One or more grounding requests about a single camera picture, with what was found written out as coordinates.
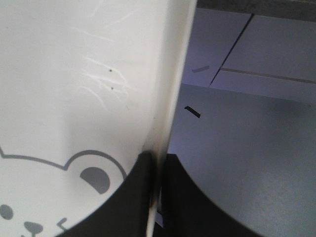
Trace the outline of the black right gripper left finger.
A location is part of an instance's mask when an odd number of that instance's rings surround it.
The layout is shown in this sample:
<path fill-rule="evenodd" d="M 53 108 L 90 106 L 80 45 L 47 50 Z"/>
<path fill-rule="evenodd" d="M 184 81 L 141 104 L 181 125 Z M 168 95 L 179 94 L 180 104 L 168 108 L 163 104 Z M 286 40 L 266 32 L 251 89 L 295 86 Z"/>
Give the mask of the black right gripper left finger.
<path fill-rule="evenodd" d="M 145 237 L 152 192 L 152 154 L 139 154 L 122 185 L 61 237 Z"/>

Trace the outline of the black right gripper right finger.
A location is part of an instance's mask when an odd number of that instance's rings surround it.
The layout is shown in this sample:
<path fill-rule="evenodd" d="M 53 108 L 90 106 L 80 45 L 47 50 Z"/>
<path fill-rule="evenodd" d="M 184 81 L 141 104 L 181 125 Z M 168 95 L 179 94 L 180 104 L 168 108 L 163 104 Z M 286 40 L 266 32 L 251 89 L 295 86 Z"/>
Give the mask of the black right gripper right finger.
<path fill-rule="evenodd" d="M 168 154 L 161 181 L 162 225 L 155 237 L 257 237 L 198 188 L 175 154 Z"/>

